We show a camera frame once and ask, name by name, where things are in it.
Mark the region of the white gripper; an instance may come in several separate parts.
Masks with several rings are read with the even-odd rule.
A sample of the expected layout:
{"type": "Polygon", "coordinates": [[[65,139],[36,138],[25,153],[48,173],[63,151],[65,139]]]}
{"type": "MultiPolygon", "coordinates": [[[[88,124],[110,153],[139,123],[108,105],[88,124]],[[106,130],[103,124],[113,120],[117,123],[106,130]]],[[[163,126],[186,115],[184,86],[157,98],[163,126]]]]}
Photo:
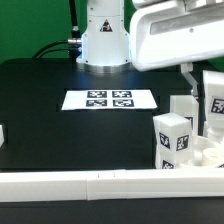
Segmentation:
{"type": "Polygon", "coordinates": [[[224,55],[224,0],[132,0],[130,49],[139,71],[180,65],[198,97],[193,63],[224,55]]]}

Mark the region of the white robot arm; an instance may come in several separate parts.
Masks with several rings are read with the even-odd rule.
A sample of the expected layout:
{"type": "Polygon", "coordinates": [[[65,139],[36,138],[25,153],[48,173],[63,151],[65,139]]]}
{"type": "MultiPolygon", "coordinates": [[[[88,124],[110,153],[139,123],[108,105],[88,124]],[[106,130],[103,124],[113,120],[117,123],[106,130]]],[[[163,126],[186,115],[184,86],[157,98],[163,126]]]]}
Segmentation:
{"type": "Polygon", "coordinates": [[[112,73],[131,64],[139,71],[178,65],[198,94],[196,61],[224,56],[224,0],[132,0],[124,27],[124,0],[87,0],[80,67],[112,73]]]}

